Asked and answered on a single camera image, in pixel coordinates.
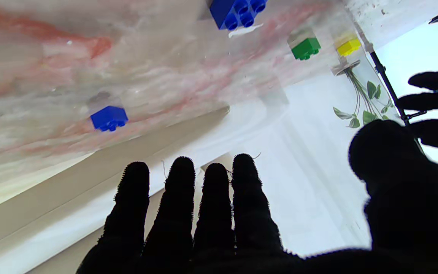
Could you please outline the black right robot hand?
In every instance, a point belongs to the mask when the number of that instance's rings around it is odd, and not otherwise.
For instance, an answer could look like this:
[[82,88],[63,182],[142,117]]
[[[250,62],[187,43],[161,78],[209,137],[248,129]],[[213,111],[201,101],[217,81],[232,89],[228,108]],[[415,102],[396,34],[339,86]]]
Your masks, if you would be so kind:
[[78,274],[438,274],[438,164],[414,137],[438,145],[438,119],[405,128],[375,120],[353,138],[348,161],[370,196],[364,213],[370,249],[300,257],[285,251],[254,160],[236,155],[232,179],[213,163],[205,172],[191,234],[195,170],[177,158],[148,236],[149,170],[124,170],[104,231]]

